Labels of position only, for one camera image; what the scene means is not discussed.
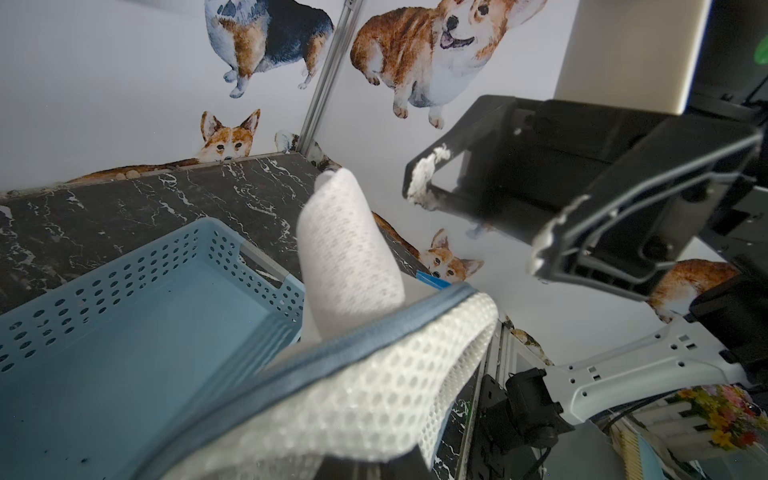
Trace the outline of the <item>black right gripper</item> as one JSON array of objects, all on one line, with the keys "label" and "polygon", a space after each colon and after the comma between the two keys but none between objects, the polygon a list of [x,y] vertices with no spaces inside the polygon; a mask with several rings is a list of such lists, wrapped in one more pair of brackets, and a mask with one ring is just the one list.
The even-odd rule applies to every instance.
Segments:
[{"label": "black right gripper", "polygon": [[693,238],[764,271],[762,144],[733,120],[483,95],[402,195],[529,242],[539,279],[645,300]]}]

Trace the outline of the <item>blue flat tool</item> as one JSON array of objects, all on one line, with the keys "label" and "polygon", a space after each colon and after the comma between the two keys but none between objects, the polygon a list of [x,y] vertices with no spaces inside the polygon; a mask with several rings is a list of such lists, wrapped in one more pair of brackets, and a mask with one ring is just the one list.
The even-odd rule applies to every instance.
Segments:
[{"label": "blue flat tool", "polygon": [[449,288],[451,286],[450,282],[448,282],[446,280],[442,280],[440,278],[437,278],[437,277],[435,277],[433,275],[430,275],[430,274],[428,274],[426,272],[423,272],[423,271],[418,271],[417,274],[416,274],[416,278],[419,281],[421,281],[421,282],[423,282],[423,283],[425,283],[425,284],[427,284],[427,285],[429,285],[429,286],[431,286],[431,287],[433,287],[433,288],[435,288],[437,290],[443,290],[443,289]]}]

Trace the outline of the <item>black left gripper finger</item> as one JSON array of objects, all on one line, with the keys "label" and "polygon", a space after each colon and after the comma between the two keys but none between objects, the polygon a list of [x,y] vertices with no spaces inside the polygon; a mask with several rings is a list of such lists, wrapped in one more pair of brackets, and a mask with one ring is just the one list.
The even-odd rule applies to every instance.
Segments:
[{"label": "black left gripper finger", "polygon": [[314,480],[430,480],[431,469],[421,450],[415,446],[408,453],[383,462],[325,457]]}]

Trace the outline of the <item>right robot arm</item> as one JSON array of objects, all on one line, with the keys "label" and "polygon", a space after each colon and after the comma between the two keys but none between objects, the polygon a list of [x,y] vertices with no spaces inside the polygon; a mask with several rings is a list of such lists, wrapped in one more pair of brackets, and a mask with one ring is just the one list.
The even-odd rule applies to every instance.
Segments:
[{"label": "right robot arm", "polygon": [[763,1],[583,1],[553,99],[480,97],[411,160],[412,204],[486,222],[532,248],[529,273],[660,308],[699,238],[734,266],[651,336],[513,375],[480,421],[493,440],[551,446],[610,407],[767,380],[767,86],[727,96],[727,54],[757,62]]}]

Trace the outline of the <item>light blue perforated plastic basket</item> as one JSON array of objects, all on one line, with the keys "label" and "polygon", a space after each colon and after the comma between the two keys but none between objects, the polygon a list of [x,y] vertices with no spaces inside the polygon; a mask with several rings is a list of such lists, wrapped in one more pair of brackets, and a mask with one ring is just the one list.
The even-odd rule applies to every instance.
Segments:
[{"label": "light blue perforated plastic basket", "polygon": [[1,475],[127,479],[300,337],[304,285],[205,217],[1,318]]}]

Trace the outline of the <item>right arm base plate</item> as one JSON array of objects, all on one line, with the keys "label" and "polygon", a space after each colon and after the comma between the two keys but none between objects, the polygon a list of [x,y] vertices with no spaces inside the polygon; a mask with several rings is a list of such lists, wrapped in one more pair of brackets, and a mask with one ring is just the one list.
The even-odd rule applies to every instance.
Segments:
[{"label": "right arm base plate", "polygon": [[523,479],[537,460],[512,424],[506,391],[484,375],[479,387],[466,479]]}]

